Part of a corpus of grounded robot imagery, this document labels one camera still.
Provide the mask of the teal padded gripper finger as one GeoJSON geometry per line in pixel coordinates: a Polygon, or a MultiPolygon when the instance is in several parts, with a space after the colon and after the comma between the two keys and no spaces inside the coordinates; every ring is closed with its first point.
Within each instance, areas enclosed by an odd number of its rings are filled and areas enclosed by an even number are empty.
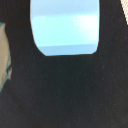
{"type": "Polygon", "coordinates": [[[5,32],[5,24],[0,23],[0,92],[4,84],[11,78],[12,66],[8,38],[5,32]]]}

